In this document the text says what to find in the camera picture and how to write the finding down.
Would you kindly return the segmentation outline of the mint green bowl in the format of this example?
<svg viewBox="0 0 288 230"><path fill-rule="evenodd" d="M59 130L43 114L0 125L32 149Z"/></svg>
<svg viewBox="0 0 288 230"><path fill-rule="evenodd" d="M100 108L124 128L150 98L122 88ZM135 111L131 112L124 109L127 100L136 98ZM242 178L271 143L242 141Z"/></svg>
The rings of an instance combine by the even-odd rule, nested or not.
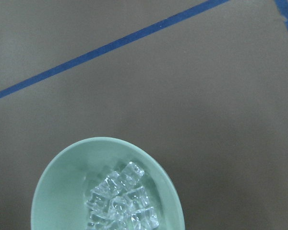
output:
<svg viewBox="0 0 288 230"><path fill-rule="evenodd" d="M131 161L145 171L143 183L155 206L159 228L185 229L179 196L166 171L141 148L110 137L73 143L48 164L34 193L31 229L86 229L89 212L85 202L90 190L109 172L120 171Z"/></svg>

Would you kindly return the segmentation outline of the clear ice cubes in bowl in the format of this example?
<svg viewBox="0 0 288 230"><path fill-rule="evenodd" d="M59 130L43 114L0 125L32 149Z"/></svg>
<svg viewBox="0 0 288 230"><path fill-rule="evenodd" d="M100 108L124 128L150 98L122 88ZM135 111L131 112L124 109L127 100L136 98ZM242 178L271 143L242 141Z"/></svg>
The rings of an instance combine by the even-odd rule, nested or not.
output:
<svg viewBox="0 0 288 230"><path fill-rule="evenodd" d="M129 162L112 171L93 189L86 201L87 230L156 230L159 219L142 183L145 171Z"/></svg>

